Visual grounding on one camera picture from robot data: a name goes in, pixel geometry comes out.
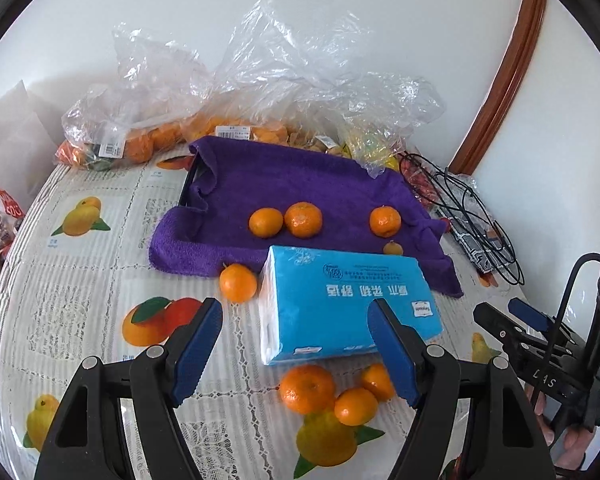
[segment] purple cloth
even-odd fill
[[[260,272],[272,245],[382,253],[388,242],[369,229],[369,214],[390,205],[402,216],[394,237],[416,258],[433,290],[458,298],[462,288],[451,258],[440,247],[446,224],[433,220],[403,177],[385,171],[371,178],[353,160],[260,142],[203,137],[190,146],[208,169],[189,187],[189,205],[169,210],[154,232],[149,260],[173,274],[218,276],[222,264]],[[262,240],[248,228],[261,207],[284,212],[295,202],[322,211],[322,230],[307,240],[285,228]]]

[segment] blue gripper pad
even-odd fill
[[[385,312],[382,311],[379,301],[387,306]],[[402,325],[384,300],[373,300],[369,304],[366,311],[366,323],[382,356],[382,362],[389,372],[396,393],[410,406],[416,406],[420,400],[420,392],[416,384],[416,370],[406,348],[395,332],[395,328],[402,327]]]
[[[534,330],[538,330],[538,332],[547,332],[549,330],[549,318],[524,301],[513,298],[509,301],[507,307],[510,313],[524,321]]]
[[[171,403],[177,408],[192,396],[222,329],[222,305],[206,298],[188,325],[176,329],[165,343],[166,375]]]

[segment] human hand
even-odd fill
[[[531,399],[532,392],[533,388],[529,384],[525,385],[527,399]],[[534,412],[536,414],[538,424],[540,425],[540,429],[542,430],[542,434],[544,435],[544,440],[549,446],[554,441],[555,435],[552,429],[549,428],[546,420],[544,419],[544,415],[542,414],[545,407],[546,397],[544,393],[540,392]],[[587,447],[589,447],[594,433],[595,431],[591,433],[589,430],[581,426],[571,426],[567,428],[563,441],[564,453],[558,458],[558,460],[555,462],[555,465],[571,470],[576,470],[579,468],[584,460],[584,453],[587,450]]]

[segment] blue tissue package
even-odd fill
[[[385,298],[426,341],[442,332],[414,258],[272,246],[258,297],[266,365],[375,352],[366,310]]]

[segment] clear plastic bag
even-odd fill
[[[352,156],[378,176],[414,127],[445,107],[424,79],[357,72],[370,35],[329,0],[259,0],[235,29],[209,99],[184,135],[192,141],[222,126],[251,126],[250,139]]]
[[[62,117],[59,162],[100,171],[147,162],[184,140],[183,123],[208,93],[197,53],[124,25],[113,37],[121,80],[92,85]]]

